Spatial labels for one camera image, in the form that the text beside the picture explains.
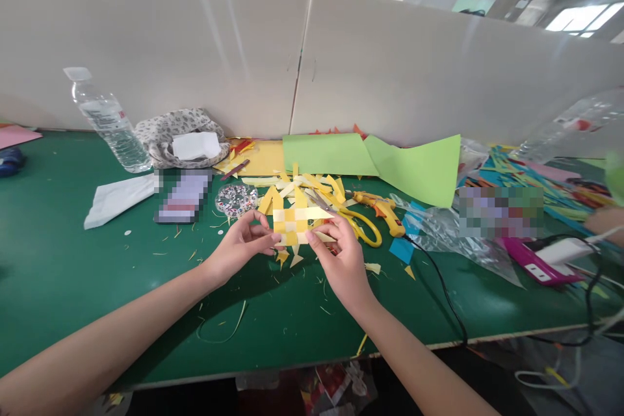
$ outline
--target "container of googly eyes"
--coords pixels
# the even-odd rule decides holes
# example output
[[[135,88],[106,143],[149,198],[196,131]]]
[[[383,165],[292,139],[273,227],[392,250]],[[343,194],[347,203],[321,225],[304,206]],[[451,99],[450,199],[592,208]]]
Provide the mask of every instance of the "container of googly eyes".
[[[227,184],[219,189],[214,205],[230,218],[240,218],[256,207],[258,189],[245,184]]]

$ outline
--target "white tissue paper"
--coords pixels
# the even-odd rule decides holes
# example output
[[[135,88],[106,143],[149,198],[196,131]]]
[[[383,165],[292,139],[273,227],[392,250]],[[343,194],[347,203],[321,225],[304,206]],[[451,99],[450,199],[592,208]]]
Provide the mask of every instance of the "white tissue paper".
[[[208,159],[221,152],[219,137],[215,132],[195,132],[174,135],[174,155],[181,161],[191,161],[199,157]]]
[[[93,206],[84,220],[84,228],[98,228],[153,195],[156,181],[155,174],[148,174],[100,185],[93,197]]]

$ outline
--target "green table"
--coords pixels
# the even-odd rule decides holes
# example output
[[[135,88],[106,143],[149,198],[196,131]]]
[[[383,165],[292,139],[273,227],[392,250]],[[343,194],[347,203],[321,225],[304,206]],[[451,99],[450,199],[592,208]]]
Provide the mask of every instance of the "green table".
[[[149,198],[108,224],[83,230],[98,185],[131,177],[104,141],[92,133],[46,132],[21,146],[28,156],[19,175],[0,179],[0,375],[59,339],[197,265],[219,242],[224,219],[212,212],[212,197],[191,229],[153,222],[162,194]],[[345,188],[382,196],[397,192],[377,179],[344,177]],[[216,182],[213,192],[221,182]],[[373,211],[355,206],[372,218]],[[416,281],[388,252],[385,224],[379,249],[364,246],[370,263],[387,277],[371,278],[382,304],[421,341],[450,346],[460,331],[444,299],[433,266],[421,253],[412,260]],[[551,223],[549,228],[563,230]],[[189,260],[197,250],[194,259]],[[259,256],[226,286],[215,291],[171,327],[118,381],[120,387],[191,382],[259,369],[298,367],[353,356],[363,331],[344,310],[308,246],[305,258],[283,271]],[[435,253],[469,337],[495,339],[563,327],[582,326],[586,311],[580,289],[542,287],[516,267],[526,289],[509,284],[466,258]],[[622,300],[594,296],[595,312],[615,313]],[[248,307],[238,332],[224,344],[196,337],[227,337]],[[369,341],[365,353],[375,352]]]

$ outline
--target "black cable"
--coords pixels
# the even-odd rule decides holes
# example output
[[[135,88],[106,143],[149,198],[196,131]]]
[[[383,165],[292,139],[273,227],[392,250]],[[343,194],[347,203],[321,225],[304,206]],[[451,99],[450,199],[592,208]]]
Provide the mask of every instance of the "black cable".
[[[416,242],[411,240],[407,235],[404,235],[403,238],[406,239],[407,241],[410,241],[412,244],[418,247],[418,249],[420,249],[420,251],[424,253],[427,256],[427,258],[429,258],[430,262],[434,265],[435,271],[437,271],[437,275],[440,277],[440,283],[442,283],[442,289],[444,290],[444,295],[447,298],[448,306],[450,307],[450,310],[453,312],[453,315],[455,315],[455,318],[457,319],[457,323],[460,325],[461,332],[462,332],[461,333],[461,345],[464,347],[468,346],[468,332],[466,331],[466,327],[463,325],[463,322],[460,319],[460,316],[457,314],[455,307],[453,307],[453,303],[450,301],[450,296],[448,294],[449,291],[447,290],[447,285],[444,282],[444,278],[442,277],[442,272],[437,267],[437,263],[431,258],[431,255],[429,255],[429,252],[427,252],[424,248],[420,247]]]
[[[590,244],[588,241],[586,241],[582,237],[578,237],[572,234],[555,234],[553,236],[546,237],[545,239],[541,239],[541,241],[543,241],[545,245],[550,245],[553,243],[553,241],[555,241],[556,239],[560,239],[562,237],[568,238],[568,239],[572,238],[572,239],[580,240],[581,242],[583,242],[585,245],[589,246],[593,250],[594,254],[596,255],[596,258],[598,259],[598,261],[596,262],[598,264],[596,275],[591,279],[590,284],[587,286],[587,289],[585,290],[585,305],[587,307],[587,336],[583,338],[581,341],[577,341],[575,343],[562,343],[561,341],[550,340],[548,338],[541,338],[538,336],[528,336],[527,338],[531,338],[532,340],[535,340],[535,341],[541,341],[543,343],[550,343],[552,345],[554,344],[554,345],[571,346],[571,347],[585,346],[593,339],[594,325],[593,325],[593,307],[592,307],[592,294],[591,293],[593,291],[593,288],[598,284],[598,281],[600,280],[600,277],[603,274],[603,263],[602,261],[600,261],[600,251],[596,248],[596,246],[594,246],[593,244]]]

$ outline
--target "pink paper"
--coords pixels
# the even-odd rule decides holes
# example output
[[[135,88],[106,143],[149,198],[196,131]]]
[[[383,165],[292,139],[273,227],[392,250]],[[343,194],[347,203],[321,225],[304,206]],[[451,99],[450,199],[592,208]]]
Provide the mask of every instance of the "pink paper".
[[[0,150],[27,141],[36,140],[43,135],[34,131],[26,130],[19,125],[0,128]]]
[[[565,182],[566,179],[579,179],[580,174],[576,172],[564,171],[563,169],[551,168],[550,166],[544,166],[536,162],[526,162],[527,166],[537,172],[539,175],[548,177],[554,181]]]

